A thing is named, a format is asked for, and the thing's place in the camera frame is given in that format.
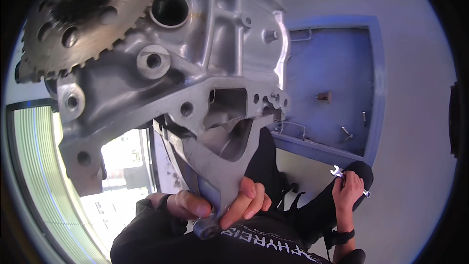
black pants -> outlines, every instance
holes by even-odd
[[[261,129],[259,148],[255,152],[245,175],[254,182],[262,183],[266,188],[267,195],[272,200],[272,206],[268,212],[260,212],[259,215],[269,216],[276,220],[287,221],[288,211],[278,211],[277,205],[283,199],[282,191],[288,186],[285,174],[277,169],[275,143],[272,134],[267,128]],[[355,161],[344,169],[352,170],[361,177],[365,189],[369,190],[373,183],[371,167],[362,161]],[[323,231],[332,229],[337,225],[335,218],[335,205],[332,198],[332,182],[308,204],[299,208],[295,214],[292,227],[300,235],[305,245],[315,243],[323,236]],[[357,209],[365,196],[361,196],[353,206]]]

black shirt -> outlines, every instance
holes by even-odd
[[[155,209],[148,199],[138,201],[136,217],[114,240],[111,261],[113,264],[331,263],[304,251],[291,227],[264,216],[238,221],[206,241],[193,232],[184,234],[185,231],[185,226],[181,229],[166,206]]]

person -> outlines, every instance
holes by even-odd
[[[140,200],[136,217],[114,240],[112,263],[330,263],[307,249],[336,225],[337,232],[354,235],[352,212],[364,199],[363,189],[370,189],[371,168],[353,162],[344,169],[345,179],[335,178],[301,208],[296,208],[297,196],[290,210],[283,211],[283,196],[292,185],[278,171],[275,158],[273,137],[263,128],[238,197],[220,220],[223,231],[210,240],[185,234],[187,220],[210,214],[203,198],[180,191]],[[333,263],[364,262],[354,237],[341,243]]]

knee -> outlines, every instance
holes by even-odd
[[[365,189],[369,189],[373,183],[373,172],[372,168],[363,161],[355,161],[349,164],[348,167],[344,168],[344,171],[352,170],[359,177],[361,177],[365,183]]]

open-end wrench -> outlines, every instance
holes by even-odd
[[[334,165],[335,170],[331,170],[331,174],[334,176],[338,176],[341,178],[344,178],[344,174],[340,171],[339,167],[337,165]],[[370,197],[370,191],[363,190],[363,195],[365,197],[369,198]]]

